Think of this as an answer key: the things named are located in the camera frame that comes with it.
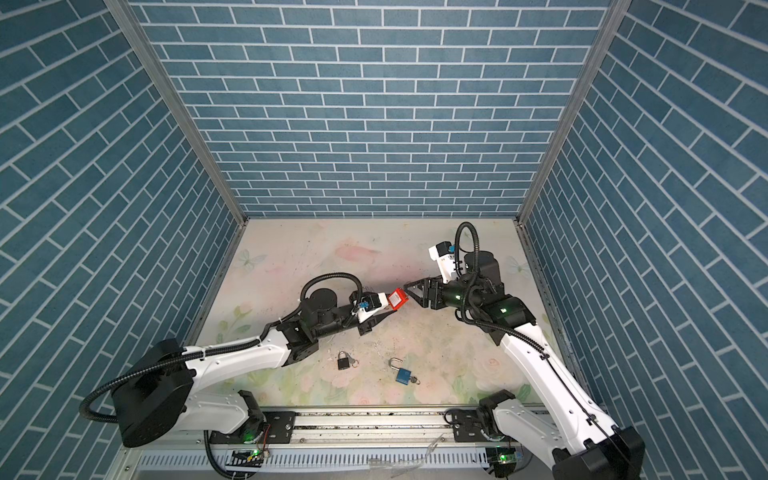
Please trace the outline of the red padlock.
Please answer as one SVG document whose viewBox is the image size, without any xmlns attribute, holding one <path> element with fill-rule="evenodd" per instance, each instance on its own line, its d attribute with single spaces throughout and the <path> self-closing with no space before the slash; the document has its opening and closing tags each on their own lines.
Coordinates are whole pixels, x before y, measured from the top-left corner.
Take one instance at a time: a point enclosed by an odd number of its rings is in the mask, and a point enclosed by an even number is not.
<svg viewBox="0 0 768 480">
<path fill-rule="evenodd" d="M 399 310 L 407 301 L 409 297 L 402 288 L 396 288 L 391 294 L 387 296 L 387 301 L 392 310 Z"/>
</svg>

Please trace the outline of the black padlock with key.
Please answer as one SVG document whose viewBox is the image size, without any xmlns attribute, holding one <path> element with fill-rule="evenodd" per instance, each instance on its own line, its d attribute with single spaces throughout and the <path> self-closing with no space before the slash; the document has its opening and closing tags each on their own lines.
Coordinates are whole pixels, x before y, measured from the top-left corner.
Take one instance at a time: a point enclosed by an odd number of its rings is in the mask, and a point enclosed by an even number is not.
<svg viewBox="0 0 768 480">
<path fill-rule="evenodd" d="M 353 358 L 348 352 L 340 351 L 337 355 L 337 369 L 339 371 L 357 368 L 359 361 Z"/>
</svg>

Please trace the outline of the blue padlock with key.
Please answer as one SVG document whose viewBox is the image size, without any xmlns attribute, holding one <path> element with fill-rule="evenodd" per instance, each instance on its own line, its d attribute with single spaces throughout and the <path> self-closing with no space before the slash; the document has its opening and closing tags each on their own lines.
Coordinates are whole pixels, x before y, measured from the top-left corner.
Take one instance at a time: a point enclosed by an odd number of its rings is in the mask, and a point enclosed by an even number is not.
<svg viewBox="0 0 768 480">
<path fill-rule="evenodd" d="M 388 366 L 395 372 L 395 381 L 401 385 L 419 385 L 420 380 L 412 372 L 404 367 L 403 360 L 391 357 Z"/>
</svg>

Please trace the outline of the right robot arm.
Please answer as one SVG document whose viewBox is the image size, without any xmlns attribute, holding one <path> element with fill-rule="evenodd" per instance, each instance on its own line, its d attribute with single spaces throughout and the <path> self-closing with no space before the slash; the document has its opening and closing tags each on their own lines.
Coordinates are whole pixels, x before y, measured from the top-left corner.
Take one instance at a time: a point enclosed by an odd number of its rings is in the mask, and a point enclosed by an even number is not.
<svg viewBox="0 0 768 480">
<path fill-rule="evenodd" d="M 645 443 L 622 428 L 579 385 L 522 300 L 506 293 L 498 262 L 479 251 L 457 258 L 448 242 L 430 248 L 439 275 L 405 285 L 424 308 L 454 309 L 487 333 L 521 369 L 551 419 L 543 420 L 508 391 L 481 400 L 478 416 L 490 437 L 508 436 L 546 464 L 557 479 L 637 479 Z"/>
</svg>

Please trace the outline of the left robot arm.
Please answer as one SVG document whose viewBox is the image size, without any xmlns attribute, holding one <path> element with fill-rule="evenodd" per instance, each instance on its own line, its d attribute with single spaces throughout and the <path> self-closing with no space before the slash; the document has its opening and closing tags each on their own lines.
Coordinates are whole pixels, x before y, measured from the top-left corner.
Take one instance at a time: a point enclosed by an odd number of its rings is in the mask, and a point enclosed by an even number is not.
<svg viewBox="0 0 768 480">
<path fill-rule="evenodd" d="M 320 339 L 353 328 L 366 334 L 389 313 L 386 295 L 353 292 L 339 306 L 333 290 L 320 288 L 259 336 L 208 347 L 163 340 L 109 389 L 122 443 L 136 448 L 180 430 L 258 435 L 263 416 L 253 393 L 216 399 L 206 388 L 300 362 L 318 351 Z"/>
</svg>

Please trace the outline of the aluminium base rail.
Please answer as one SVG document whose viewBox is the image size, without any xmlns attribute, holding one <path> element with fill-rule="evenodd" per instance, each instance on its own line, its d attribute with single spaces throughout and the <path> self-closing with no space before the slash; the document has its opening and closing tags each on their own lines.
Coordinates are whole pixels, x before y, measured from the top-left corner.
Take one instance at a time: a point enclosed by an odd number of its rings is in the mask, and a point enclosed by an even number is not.
<svg viewBox="0 0 768 480">
<path fill-rule="evenodd" d="M 532 408 L 505 393 L 478 407 L 266 408 L 263 431 L 224 433 L 211 418 L 120 454 L 111 479 L 142 471 L 195 471 L 228 477 L 478 466 L 499 478 L 537 457 L 557 479 L 636 479 L 644 442 L 632 428 L 569 406 Z"/>
</svg>

